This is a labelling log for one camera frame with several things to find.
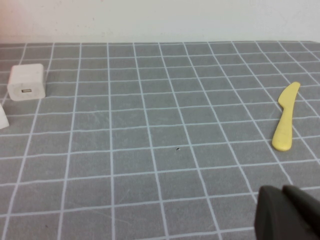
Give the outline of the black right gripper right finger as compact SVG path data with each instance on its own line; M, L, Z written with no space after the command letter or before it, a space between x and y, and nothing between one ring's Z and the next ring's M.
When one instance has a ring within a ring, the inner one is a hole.
M320 239L320 201L293 185L285 185L282 192L293 204L309 229Z

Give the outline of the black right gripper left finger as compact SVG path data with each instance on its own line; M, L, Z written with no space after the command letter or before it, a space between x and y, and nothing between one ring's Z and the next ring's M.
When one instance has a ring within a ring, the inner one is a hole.
M254 219L258 240L283 240L287 236L284 223L289 200L276 187L265 185L259 189Z

